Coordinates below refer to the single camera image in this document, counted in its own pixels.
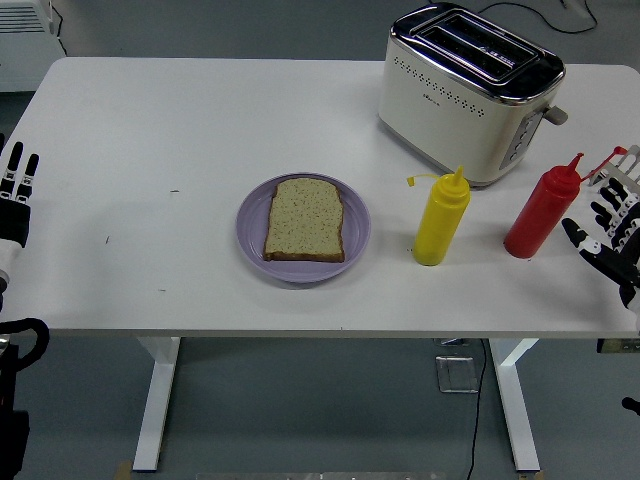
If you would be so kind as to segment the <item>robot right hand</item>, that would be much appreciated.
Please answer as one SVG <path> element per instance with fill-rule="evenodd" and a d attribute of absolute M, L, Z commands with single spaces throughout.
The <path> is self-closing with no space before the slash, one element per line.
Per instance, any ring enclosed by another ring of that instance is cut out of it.
<path fill-rule="evenodd" d="M 621 302 L 635 314 L 639 328 L 639 193 L 615 177 L 609 177 L 598 193 L 606 205 L 593 201 L 590 207 L 608 244 L 591 237 L 571 218 L 563 218 L 561 225 L 579 255 L 619 286 Z"/>

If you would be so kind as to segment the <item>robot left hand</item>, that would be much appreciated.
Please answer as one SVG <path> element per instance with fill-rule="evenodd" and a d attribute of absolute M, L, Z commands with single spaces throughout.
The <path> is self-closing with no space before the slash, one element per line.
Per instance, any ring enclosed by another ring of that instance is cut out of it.
<path fill-rule="evenodd" d="M 26 246 L 29 235 L 31 208 L 28 200 L 33 190 L 33 180 L 39 163 L 39 155 L 29 156 L 23 176 L 18 170 L 24 152 L 24 144 L 17 141 L 10 152 L 8 163 L 1 176 L 1 290 L 10 283 L 11 270 L 19 251 Z"/>

